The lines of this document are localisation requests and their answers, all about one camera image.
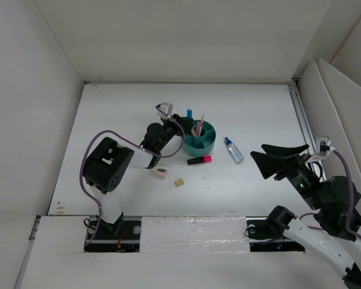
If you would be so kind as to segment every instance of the white table surface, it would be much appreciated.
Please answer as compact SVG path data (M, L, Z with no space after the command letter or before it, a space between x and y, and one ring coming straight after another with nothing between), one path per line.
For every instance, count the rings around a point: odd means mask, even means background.
M168 228L165 237L177 235L175 230ZM85 231L80 216L42 217L21 289L345 287L342 279L310 252L248 253L248 245L242 243L241 253L213 253L201 247L198 253L171 252L168 247L162 253L85 253ZM182 231L189 238L196 236L193 231ZM216 233L206 227L205 237L220 238ZM236 234L235 230L227 233Z
M140 143L147 126L159 122L155 105L163 101L173 103L173 113L181 116L186 115L187 108L193 110L194 119L204 114L215 127L213 162L187 166L186 160L191 157L180 151L159 162L169 170L164 181L143 167L129 166L121 184L112 192L125 215L267 216L276 205L286 206L297 214L310 211L287 180L265 181L249 154L261 151L263 143L279 146L304 143L286 85L87 84L49 214L97 214L96 205L84 195L78 181L88 143L104 129L113 129ZM223 142L226 136L244 155L242 164L236 165L229 155ZM173 152L180 143L181 139L174 137L162 154ZM179 178L184 179L185 185L177 188L174 181Z

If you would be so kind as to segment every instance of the black marker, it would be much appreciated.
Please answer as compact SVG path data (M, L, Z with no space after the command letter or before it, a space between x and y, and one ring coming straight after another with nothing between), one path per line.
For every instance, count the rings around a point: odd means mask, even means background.
M205 157L192 158L190 160L187 160L188 165L190 165L190 164L211 163L211 162L212 162L212 157L210 155L207 155Z

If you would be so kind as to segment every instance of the white wall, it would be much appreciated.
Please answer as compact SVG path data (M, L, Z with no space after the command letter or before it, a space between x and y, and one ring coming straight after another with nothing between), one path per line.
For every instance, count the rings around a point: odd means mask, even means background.
M298 89L314 137L330 136L348 162L361 193L361 88L323 60L311 61ZM328 177L345 175L334 154L324 160ZM357 205L361 213L361 201Z
M0 0L0 289L45 214L82 83L32 0Z
M283 82L332 0L35 2L85 80Z
M361 86L361 21L342 47L334 67Z
M360 19L361 0L333 0L294 74L302 74L312 59L331 62Z

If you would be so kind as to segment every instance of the teal cup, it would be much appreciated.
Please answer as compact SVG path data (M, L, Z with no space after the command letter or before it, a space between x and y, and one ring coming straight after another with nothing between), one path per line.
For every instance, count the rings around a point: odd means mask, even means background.
M193 122L193 129L195 131L199 121L200 120L195 120ZM214 147L216 136L217 134L215 133L214 127L208 122L203 122L200 137L192 135L190 131L186 135L183 149L188 155L192 157L204 157L205 155L208 155Z

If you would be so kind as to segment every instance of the small yellow block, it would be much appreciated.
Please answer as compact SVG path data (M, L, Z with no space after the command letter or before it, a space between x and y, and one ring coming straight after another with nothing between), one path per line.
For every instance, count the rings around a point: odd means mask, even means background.
M183 182L183 179L177 179L176 181L175 181L175 185L177 186L177 187L180 187L181 185L184 185L185 184L185 182Z

